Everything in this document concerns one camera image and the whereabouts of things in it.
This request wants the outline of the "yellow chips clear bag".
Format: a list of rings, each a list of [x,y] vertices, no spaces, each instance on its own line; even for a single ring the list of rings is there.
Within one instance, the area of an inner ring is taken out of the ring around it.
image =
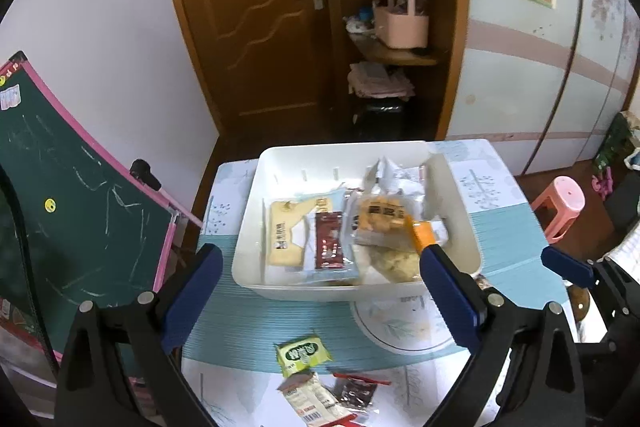
[[[371,265],[393,283],[414,282],[420,279],[420,255],[415,251],[396,251],[372,248]]]

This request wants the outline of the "green small snack packet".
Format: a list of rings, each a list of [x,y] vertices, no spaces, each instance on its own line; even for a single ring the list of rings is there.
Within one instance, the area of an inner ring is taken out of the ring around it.
[[[276,346],[277,362],[285,378],[331,362],[332,355],[318,335],[310,335]]]

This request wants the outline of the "yellow puffs snack tray pack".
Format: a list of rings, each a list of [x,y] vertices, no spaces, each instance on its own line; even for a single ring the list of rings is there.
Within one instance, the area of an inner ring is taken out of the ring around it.
[[[356,244],[396,251],[411,247],[406,218],[413,215],[416,206],[407,196],[355,192],[345,210]]]

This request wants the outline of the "dark dried fruit packet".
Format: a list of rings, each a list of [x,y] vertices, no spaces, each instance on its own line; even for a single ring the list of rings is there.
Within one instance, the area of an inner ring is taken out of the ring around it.
[[[369,376],[334,373],[334,395],[343,404],[355,409],[366,409],[372,404],[378,387],[390,386],[391,381],[372,378]]]

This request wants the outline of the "beige biscuit box pack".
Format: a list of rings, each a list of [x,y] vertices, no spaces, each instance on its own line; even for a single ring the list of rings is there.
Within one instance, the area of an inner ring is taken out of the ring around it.
[[[307,242],[306,217],[317,211],[331,211],[329,197],[312,196],[273,202],[269,208],[267,261],[270,265],[300,268]]]

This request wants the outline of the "white silver packet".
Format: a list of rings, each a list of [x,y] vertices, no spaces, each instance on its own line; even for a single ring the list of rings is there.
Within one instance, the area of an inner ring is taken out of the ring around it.
[[[421,167],[400,167],[381,157],[370,167],[363,178],[363,192],[382,195],[406,195],[419,197],[425,195],[425,182]]]

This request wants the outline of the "dark red sachet packet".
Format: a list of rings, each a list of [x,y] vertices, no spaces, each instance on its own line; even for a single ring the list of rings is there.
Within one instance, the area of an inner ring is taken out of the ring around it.
[[[343,213],[341,211],[318,212],[316,224],[316,268],[341,269],[344,256],[341,244]]]

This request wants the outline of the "white red-edged snack bag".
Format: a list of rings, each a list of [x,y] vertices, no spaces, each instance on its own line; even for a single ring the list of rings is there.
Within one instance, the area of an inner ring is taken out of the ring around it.
[[[347,426],[357,417],[322,385],[314,372],[288,377],[280,384],[278,392],[309,427]]]

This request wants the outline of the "large clear blue-white snack bag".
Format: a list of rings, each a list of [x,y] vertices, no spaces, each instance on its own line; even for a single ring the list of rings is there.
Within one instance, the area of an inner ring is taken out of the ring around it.
[[[332,202],[331,211],[317,211],[314,215],[309,213],[306,217],[307,242],[304,248],[303,265],[300,268],[285,268],[270,265],[267,261],[268,233],[269,233],[269,208],[273,202],[284,202],[284,200],[274,200],[266,206],[266,243],[265,243],[265,268],[264,280],[270,285],[302,286],[302,285],[348,285],[359,279],[359,269],[352,250],[352,232],[348,226],[348,213],[345,206],[348,204],[351,191],[344,187],[329,191],[323,194],[312,194],[296,196],[290,199],[306,199],[312,196],[328,196]],[[344,267],[341,269],[316,268],[316,224],[314,218],[318,212],[341,211],[343,213],[341,244],[344,256]]]

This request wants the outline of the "pink plastic stool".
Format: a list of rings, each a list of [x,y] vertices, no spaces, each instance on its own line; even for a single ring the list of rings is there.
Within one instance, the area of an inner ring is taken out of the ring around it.
[[[558,243],[577,220],[586,205],[585,194],[570,176],[556,176],[533,201],[534,211],[546,208],[554,211],[553,218],[544,227],[544,236],[550,245]]]

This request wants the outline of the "teal table runner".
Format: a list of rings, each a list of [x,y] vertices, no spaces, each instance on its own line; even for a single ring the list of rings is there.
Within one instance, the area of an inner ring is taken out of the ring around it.
[[[525,308],[540,309],[549,301],[567,303],[561,277],[541,264],[547,241],[529,205],[474,212],[471,220],[484,257],[482,273],[503,295]],[[203,236],[201,241],[221,249],[224,273],[183,346],[188,359],[277,373],[277,346],[312,334],[320,337],[337,365],[364,371],[433,360],[460,350],[447,343],[420,355],[390,352],[364,335],[349,303],[272,300],[235,284],[231,276],[235,236]]]

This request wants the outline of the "white plastic storage bin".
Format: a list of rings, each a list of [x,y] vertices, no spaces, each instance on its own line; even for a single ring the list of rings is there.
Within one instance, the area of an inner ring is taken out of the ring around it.
[[[279,300],[422,295],[406,216],[431,225],[452,263],[475,277],[482,254],[456,176],[424,141],[268,148],[248,194],[233,280]]]

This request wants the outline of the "folded pink cloths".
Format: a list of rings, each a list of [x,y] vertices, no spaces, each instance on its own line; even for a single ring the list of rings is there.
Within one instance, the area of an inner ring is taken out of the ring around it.
[[[348,89],[359,98],[411,98],[414,88],[401,68],[391,72],[383,64],[360,62],[349,65]]]

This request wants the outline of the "pink basket on shelf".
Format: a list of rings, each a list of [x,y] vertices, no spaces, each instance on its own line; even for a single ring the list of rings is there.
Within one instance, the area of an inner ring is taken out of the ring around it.
[[[374,9],[375,37],[392,50],[428,47],[428,16],[416,0],[387,0]]]

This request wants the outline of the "wooden corner shelf unit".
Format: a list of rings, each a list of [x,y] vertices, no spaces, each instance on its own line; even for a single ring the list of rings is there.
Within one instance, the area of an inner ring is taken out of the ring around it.
[[[457,94],[470,0],[328,0],[343,135],[441,140]]]

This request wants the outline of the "brown wooden door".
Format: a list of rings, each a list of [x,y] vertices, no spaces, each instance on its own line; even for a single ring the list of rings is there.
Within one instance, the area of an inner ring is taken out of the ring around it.
[[[273,144],[330,139],[333,54],[320,0],[174,0],[221,135]]]

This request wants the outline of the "green chalkboard pink frame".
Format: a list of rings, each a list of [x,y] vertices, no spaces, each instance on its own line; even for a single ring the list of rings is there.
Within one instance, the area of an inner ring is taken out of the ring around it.
[[[56,355],[83,301],[117,307],[163,285],[182,212],[96,142],[22,52],[1,66],[1,168]]]

